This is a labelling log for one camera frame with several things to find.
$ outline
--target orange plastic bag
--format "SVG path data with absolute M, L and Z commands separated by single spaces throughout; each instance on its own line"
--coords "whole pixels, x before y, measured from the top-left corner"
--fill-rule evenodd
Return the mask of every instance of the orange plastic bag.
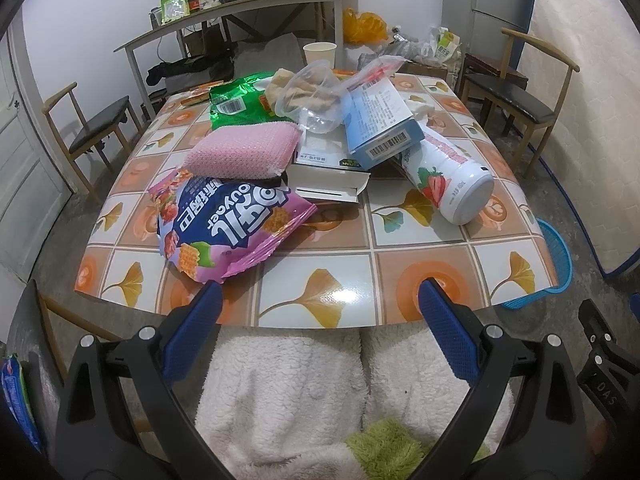
M 378 43 L 388 38 L 385 20 L 373 12 L 363 12 L 358 16 L 355 10 L 344 9 L 342 22 L 347 43 Z

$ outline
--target gray refrigerator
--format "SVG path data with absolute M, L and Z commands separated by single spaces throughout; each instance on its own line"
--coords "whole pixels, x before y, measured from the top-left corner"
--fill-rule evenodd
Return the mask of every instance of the gray refrigerator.
M 463 53 L 500 59 L 506 43 L 501 27 L 529 30 L 534 0 L 442 0 L 442 26 L 460 36 Z M 517 67 L 522 43 L 514 44 L 510 65 Z

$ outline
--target white paper cup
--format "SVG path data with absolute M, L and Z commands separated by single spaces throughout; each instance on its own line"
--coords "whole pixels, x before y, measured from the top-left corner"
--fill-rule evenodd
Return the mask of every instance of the white paper cup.
M 306 64 L 317 61 L 318 59 L 326 59 L 331 68 L 335 67 L 335 49 L 338 46 L 335 43 L 309 43 L 302 47 L 305 51 Z

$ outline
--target green snack bag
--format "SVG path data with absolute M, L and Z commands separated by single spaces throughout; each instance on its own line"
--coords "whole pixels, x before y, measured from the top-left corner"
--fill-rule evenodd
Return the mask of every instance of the green snack bag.
M 255 83 L 273 76 L 273 72 L 258 72 L 235 79 L 225 85 L 214 86 L 209 91 L 210 116 L 213 129 L 220 126 L 261 124 L 270 121 L 287 121 L 278 117 L 264 96 L 265 84 Z

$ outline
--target white door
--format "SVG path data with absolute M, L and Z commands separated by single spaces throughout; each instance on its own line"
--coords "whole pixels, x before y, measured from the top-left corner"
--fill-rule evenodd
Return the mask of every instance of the white door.
M 5 34 L 0 41 L 0 264 L 26 282 L 70 196 L 24 110 Z

